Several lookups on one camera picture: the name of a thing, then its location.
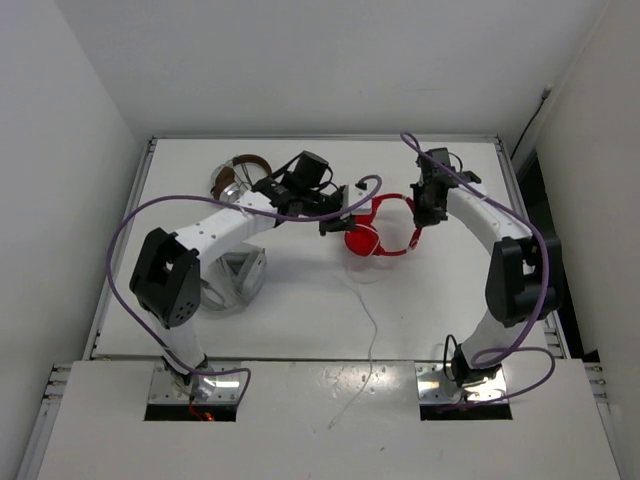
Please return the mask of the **red headphones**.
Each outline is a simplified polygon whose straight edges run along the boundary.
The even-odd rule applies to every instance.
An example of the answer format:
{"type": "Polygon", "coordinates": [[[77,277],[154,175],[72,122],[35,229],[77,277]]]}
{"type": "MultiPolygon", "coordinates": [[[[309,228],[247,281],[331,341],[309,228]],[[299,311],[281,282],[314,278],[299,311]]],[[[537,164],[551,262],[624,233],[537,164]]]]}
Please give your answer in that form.
{"type": "Polygon", "coordinates": [[[399,257],[416,249],[422,234],[422,228],[416,227],[409,239],[408,245],[399,250],[387,250],[382,245],[381,235],[374,226],[374,220],[381,204],[388,200],[402,200],[412,214],[415,213],[414,200],[400,193],[387,193],[376,196],[372,200],[369,214],[357,215],[355,229],[344,234],[344,244],[348,251],[359,257],[399,257]]]}

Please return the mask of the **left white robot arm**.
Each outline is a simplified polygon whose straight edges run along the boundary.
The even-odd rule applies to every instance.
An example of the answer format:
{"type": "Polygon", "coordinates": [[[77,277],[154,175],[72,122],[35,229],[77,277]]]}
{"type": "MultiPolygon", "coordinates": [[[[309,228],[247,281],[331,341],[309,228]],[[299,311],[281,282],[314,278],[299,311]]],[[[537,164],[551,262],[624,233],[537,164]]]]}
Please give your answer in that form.
{"type": "Polygon", "coordinates": [[[154,322],[153,338],[165,365],[186,387],[209,375],[208,359],[192,320],[201,305],[202,271],[218,265],[230,277],[230,262],[241,274],[259,278],[263,253],[249,239],[286,222],[315,223],[319,232],[350,231],[355,217],[371,209],[374,192],[362,178],[336,186],[333,171],[317,154],[303,151],[273,169],[262,157],[239,155],[217,171],[208,201],[210,216],[176,231],[155,228],[144,238],[129,289],[154,322]]]}

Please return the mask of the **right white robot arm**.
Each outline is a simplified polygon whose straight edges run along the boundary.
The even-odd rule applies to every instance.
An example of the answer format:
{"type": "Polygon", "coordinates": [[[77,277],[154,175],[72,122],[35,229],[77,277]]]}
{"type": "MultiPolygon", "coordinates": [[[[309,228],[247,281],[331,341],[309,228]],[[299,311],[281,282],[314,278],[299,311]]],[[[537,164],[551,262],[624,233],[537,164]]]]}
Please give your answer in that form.
{"type": "Polygon", "coordinates": [[[561,306],[562,245],[490,198],[475,173],[454,170],[448,157],[445,148],[420,152],[420,174],[411,189],[416,227],[434,227],[453,216],[490,255],[487,311],[450,363],[452,380],[462,386],[494,375],[535,323],[561,306]]]}

